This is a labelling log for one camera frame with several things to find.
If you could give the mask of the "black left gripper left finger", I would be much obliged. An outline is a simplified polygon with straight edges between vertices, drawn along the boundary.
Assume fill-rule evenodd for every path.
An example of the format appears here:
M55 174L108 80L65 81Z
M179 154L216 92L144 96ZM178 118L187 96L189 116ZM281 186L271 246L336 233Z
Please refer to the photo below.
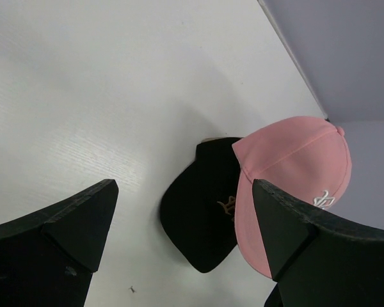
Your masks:
M0 306L84 306L117 198L105 179L0 224Z

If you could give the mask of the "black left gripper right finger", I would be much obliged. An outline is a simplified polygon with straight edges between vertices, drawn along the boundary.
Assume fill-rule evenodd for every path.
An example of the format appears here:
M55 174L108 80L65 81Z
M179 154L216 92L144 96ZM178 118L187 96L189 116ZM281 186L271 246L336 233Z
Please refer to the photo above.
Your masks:
M252 186L272 279L266 306L384 306L384 230Z

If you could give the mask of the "pink cap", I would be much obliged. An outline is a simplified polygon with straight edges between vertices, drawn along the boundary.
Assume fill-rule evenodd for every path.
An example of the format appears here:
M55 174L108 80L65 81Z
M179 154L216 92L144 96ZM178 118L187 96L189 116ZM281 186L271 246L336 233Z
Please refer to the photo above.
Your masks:
M237 245L248 264L270 278L253 202L254 180L267 180L301 201L329 209L351 179L345 132L322 118L295 116L253 132L232 149L241 168L234 212Z

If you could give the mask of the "black cap with sport text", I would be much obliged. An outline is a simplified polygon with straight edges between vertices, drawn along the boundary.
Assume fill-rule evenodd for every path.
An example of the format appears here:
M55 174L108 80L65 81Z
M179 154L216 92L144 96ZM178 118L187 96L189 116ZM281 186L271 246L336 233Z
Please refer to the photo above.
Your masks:
M199 272L215 269L236 247L234 213L240 166L237 138L208 139L171 183L159 206L164 232Z

